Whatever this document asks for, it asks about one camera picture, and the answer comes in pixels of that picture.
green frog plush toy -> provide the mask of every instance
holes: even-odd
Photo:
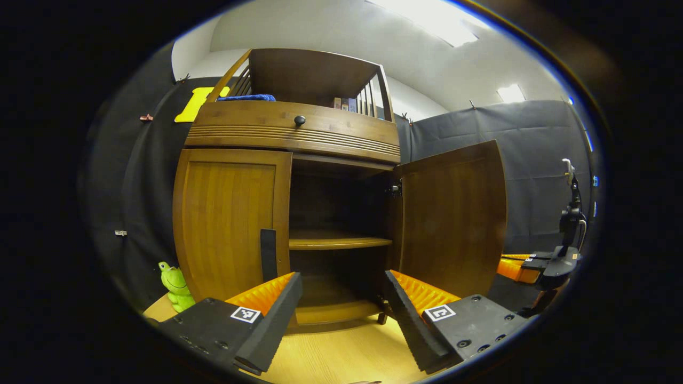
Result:
[[[182,271],[174,266],[169,266],[165,262],[159,263],[161,269],[161,283],[169,290],[169,300],[173,305],[173,309],[180,313],[195,304],[195,300],[190,294],[190,289],[187,288],[185,278],[182,276]]]

ceiling light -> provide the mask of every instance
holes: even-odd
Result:
[[[519,89],[519,85],[517,84],[512,84],[509,87],[499,88],[498,95],[500,95],[500,97],[503,99],[503,102],[518,102],[526,100],[522,94],[522,90]]]
[[[366,0],[387,8],[436,35],[453,47],[477,41],[477,36],[463,24],[467,22],[489,29],[485,23],[454,4],[442,0]]]

wooden floor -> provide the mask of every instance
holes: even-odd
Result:
[[[175,314],[166,296],[144,312],[159,321]],[[406,384],[427,377],[417,368],[396,321],[388,318],[385,325],[379,325],[376,319],[377,315],[314,325],[285,334],[270,369],[260,378],[276,384]]]

open cabinet door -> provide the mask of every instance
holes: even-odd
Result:
[[[402,192],[392,202],[391,266],[459,297],[486,294],[507,223],[496,141],[401,165],[395,175]]]

ceiling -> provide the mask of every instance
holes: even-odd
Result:
[[[387,76],[450,111],[501,102],[519,84],[528,100],[560,100],[549,71],[514,40],[467,24],[479,40],[452,47],[407,18],[364,0],[253,0],[218,20],[211,51],[315,49],[382,64]]]

